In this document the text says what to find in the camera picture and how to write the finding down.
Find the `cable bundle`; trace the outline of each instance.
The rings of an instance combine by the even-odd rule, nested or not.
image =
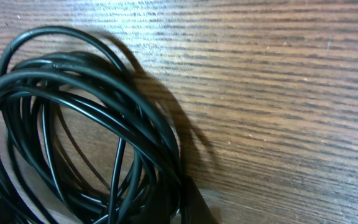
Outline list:
[[[28,40],[45,34],[64,34],[84,40],[108,60],[88,52],[58,52],[20,62],[8,73],[14,52]],[[103,105],[62,91],[62,85],[87,91]],[[70,171],[57,169],[58,151],[54,149],[51,133],[51,106],[54,104],[71,108],[119,136],[109,195],[89,192],[62,178],[66,176],[62,172]],[[56,223],[26,184],[14,148],[83,223],[133,223],[153,203],[153,194],[161,188],[169,198],[168,213],[174,215],[179,208],[182,171],[175,135],[160,112],[136,91],[124,64],[97,38],[76,29],[50,26],[29,30],[14,39],[0,61],[0,111],[7,128],[7,148],[14,173],[48,222]],[[38,122],[42,123],[42,130],[38,128]],[[134,147],[134,160],[119,186],[127,143]],[[41,223],[17,193],[1,158],[0,196],[14,210],[19,223]]]

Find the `tabletop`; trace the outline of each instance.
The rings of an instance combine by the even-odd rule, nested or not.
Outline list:
[[[358,223],[358,1],[0,0],[0,55],[44,25],[89,32],[125,61],[174,124],[186,173],[219,223]],[[14,61],[83,49],[93,50],[41,37]],[[106,190],[117,137],[61,115],[60,145]]]

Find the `wire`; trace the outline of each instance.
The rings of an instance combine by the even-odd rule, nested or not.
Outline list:
[[[47,34],[84,40],[108,60],[89,52],[57,52],[22,61],[7,72],[11,57],[21,45]],[[62,91],[63,85],[87,91],[103,104]],[[67,181],[65,177],[75,174],[70,169],[59,169],[62,165],[57,161],[60,153],[53,145],[52,122],[53,109],[59,105],[85,115],[119,136],[109,195],[90,190],[78,179],[75,183]],[[160,112],[136,90],[116,54],[97,38],[68,27],[48,26],[29,30],[14,39],[0,60],[0,111],[7,128],[6,144],[12,169],[24,192],[48,222],[57,223],[26,184],[17,165],[15,149],[83,223],[131,223],[150,203],[160,182],[167,186],[173,202],[171,214],[179,207],[182,170],[175,135]],[[134,148],[134,160],[119,186],[127,143]],[[0,196],[15,211],[19,223],[42,223],[17,193],[1,158]]]

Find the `thin black wire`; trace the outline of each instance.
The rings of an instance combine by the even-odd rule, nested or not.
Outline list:
[[[18,63],[8,73],[14,52],[28,40],[45,34],[65,34],[84,40],[102,52],[108,61],[88,52],[57,52]],[[103,105],[61,91],[62,85],[87,91]],[[51,122],[54,105],[71,108],[119,136],[109,195],[95,190],[90,192],[81,185],[78,188],[62,178],[73,174],[67,169],[58,170],[59,164],[55,160],[58,152],[53,146]],[[29,30],[14,39],[0,61],[0,111],[7,128],[6,143],[13,171],[24,192],[48,222],[57,223],[25,182],[14,148],[83,223],[112,224],[135,220],[147,205],[157,180],[166,182],[164,185],[169,186],[170,197],[176,203],[172,207],[178,207],[182,171],[175,135],[159,111],[136,91],[124,64],[97,38],[68,27],[48,26]],[[37,126],[39,113],[42,113],[46,160]],[[126,143],[134,147],[134,160],[119,186]],[[155,168],[159,170],[158,178]],[[17,221],[41,223],[17,193],[1,158],[0,196],[15,211]]]

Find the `wood grain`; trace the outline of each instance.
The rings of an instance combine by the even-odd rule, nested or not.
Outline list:
[[[129,57],[140,90],[171,113],[186,171],[220,223],[358,223],[358,1],[0,0],[0,54],[46,24]],[[14,61],[78,49],[88,46],[36,38]],[[108,183],[116,138],[63,114]]]

